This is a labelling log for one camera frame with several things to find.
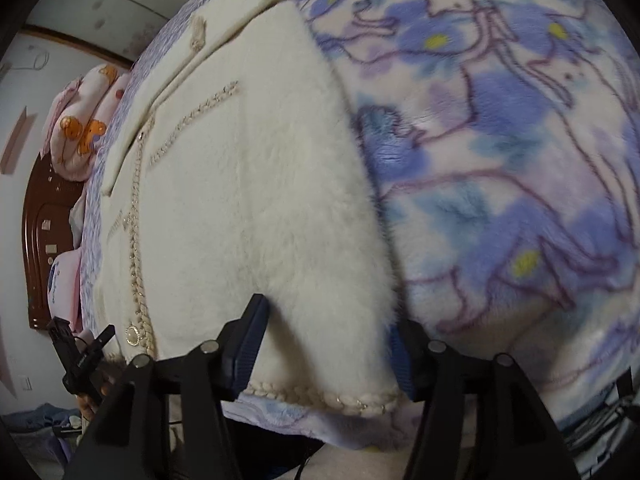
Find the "plush blanket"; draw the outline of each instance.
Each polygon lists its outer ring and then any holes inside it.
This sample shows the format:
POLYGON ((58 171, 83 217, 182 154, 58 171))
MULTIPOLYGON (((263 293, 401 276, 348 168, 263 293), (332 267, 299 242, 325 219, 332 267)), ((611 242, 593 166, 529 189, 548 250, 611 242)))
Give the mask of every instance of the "plush blanket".
MULTIPOLYGON (((106 142, 205 1, 143 55, 106 142)), ((513 353, 557 420, 635 367, 640 60, 603 2, 296 3, 340 81, 412 316, 469 354, 513 353)), ((254 396, 226 412, 352 447, 405 442, 415 423, 254 396)))

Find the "yellow spot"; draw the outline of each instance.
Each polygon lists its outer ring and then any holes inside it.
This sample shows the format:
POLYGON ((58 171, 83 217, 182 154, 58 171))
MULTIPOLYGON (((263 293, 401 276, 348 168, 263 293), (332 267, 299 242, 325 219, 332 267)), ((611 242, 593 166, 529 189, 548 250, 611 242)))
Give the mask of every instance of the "yellow spot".
POLYGON ((439 32, 424 40, 424 47, 429 50, 435 50, 441 46, 445 46, 447 43, 449 43, 449 37, 446 34, 439 32))
POLYGON ((558 38, 558 40, 567 40, 569 38, 569 34, 560 23, 551 23, 549 25, 549 33, 558 38))
POLYGON ((523 278, 529 276, 533 270, 538 266, 538 259, 540 253, 535 250, 523 251, 515 259, 511 266, 511 271, 516 278, 523 278))

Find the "electrical outlet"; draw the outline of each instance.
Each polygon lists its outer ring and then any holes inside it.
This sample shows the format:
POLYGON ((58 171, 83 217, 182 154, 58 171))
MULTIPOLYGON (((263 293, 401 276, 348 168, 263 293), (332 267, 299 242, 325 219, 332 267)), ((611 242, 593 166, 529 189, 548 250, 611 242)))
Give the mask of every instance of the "electrical outlet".
POLYGON ((26 392, 30 392, 32 390, 31 387, 31 379, 26 375, 21 375, 18 377, 20 379, 20 386, 26 392))

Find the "white wall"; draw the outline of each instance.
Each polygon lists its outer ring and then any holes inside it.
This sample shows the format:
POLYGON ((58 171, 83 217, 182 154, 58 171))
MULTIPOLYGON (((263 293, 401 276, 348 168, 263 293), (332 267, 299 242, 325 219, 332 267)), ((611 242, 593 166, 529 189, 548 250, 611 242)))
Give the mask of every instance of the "white wall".
POLYGON ((27 127, 21 131, 19 154, 10 164, 12 174, 0 174, 0 413, 30 410, 43 402, 71 408, 75 399, 62 386, 63 368, 49 337, 29 328, 20 238, 22 203, 52 99, 66 83, 103 61, 19 34, 4 62, 12 68, 0 80, 0 149, 24 106, 26 126, 31 124, 28 131, 27 127), (40 70, 28 70, 43 63, 40 70), (32 391, 21 389, 21 375, 30 378, 32 391))

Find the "brown wooden headboard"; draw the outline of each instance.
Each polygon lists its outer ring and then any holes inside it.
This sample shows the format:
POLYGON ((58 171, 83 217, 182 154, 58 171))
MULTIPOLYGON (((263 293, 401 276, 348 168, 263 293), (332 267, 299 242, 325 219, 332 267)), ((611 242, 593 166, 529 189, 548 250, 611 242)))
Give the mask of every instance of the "brown wooden headboard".
POLYGON ((83 184, 56 174, 50 154, 38 156, 31 170, 22 208, 22 253, 29 326, 36 330, 46 330, 51 320, 47 303, 49 270, 58 254, 74 248, 69 212, 82 194, 83 184))

